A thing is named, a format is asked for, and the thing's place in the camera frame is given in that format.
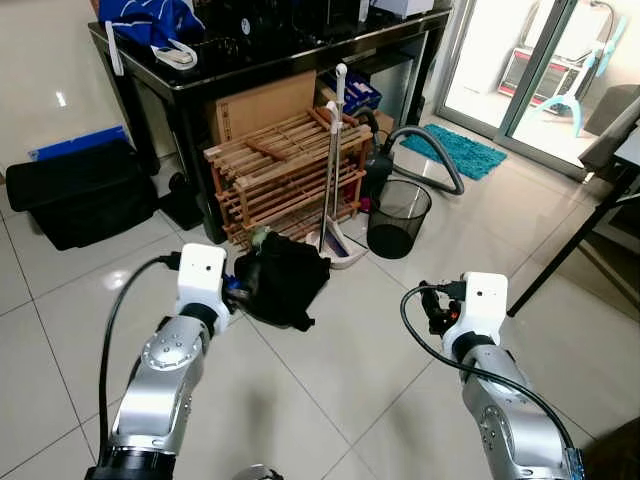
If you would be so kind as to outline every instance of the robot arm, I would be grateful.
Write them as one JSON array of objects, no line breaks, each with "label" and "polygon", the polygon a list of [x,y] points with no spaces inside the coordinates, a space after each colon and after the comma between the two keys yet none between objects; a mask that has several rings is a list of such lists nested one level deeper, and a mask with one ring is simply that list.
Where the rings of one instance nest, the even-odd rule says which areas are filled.
[{"label": "robot arm", "polygon": [[209,341],[229,323],[222,301],[225,260],[222,248],[183,248],[176,315],[161,322],[145,343],[108,445],[87,479],[172,478]]},{"label": "robot arm", "polygon": [[[511,353],[499,346],[506,315],[506,277],[469,272],[462,282],[448,287],[452,301],[446,311],[434,290],[421,292],[430,332],[442,336],[444,354],[531,389]],[[530,398],[464,371],[461,380],[464,403],[478,424],[496,480],[581,478],[576,451],[566,449],[554,422]]]}]

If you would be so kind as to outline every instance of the mesh trash can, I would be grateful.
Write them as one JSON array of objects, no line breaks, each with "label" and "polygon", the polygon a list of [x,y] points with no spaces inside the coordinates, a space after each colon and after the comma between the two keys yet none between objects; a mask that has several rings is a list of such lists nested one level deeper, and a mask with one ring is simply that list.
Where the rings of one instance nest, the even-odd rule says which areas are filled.
[{"label": "mesh trash can", "polygon": [[427,191],[406,180],[389,180],[371,206],[367,230],[369,248],[384,258],[406,256],[431,209]]}]

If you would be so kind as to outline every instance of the white box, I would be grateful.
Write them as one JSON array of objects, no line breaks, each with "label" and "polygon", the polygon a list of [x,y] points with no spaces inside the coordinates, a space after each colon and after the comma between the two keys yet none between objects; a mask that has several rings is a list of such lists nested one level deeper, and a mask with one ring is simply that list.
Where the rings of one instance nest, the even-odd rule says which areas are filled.
[{"label": "white box", "polygon": [[405,19],[409,15],[431,10],[434,1],[435,0],[378,0],[373,6],[393,12]]}]

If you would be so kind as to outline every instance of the doormat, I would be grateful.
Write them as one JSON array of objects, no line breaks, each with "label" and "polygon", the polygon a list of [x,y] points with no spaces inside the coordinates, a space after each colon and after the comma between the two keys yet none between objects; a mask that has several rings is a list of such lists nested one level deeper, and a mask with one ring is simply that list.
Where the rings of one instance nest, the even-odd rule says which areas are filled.
[{"label": "doormat", "polygon": [[[458,171],[473,180],[480,180],[507,158],[507,154],[504,152],[469,140],[438,125],[430,123],[423,128],[440,140],[444,149],[449,152],[453,163],[456,164]],[[431,145],[416,135],[409,136],[401,145],[442,163],[440,156]]]}]

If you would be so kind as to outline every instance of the wooden shoe rack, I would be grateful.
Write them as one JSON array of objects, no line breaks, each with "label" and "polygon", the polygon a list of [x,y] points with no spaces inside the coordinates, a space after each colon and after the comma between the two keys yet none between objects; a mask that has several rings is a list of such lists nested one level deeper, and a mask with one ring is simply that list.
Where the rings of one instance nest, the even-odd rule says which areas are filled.
[{"label": "wooden shoe rack", "polygon": [[[367,125],[345,123],[340,165],[340,220],[355,215],[372,135]],[[259,226],[293,240],[319,228],[325,191],[329,124],[316,110],[216,145],[211,164],[216,198],[229,239],[247,249]]]}]

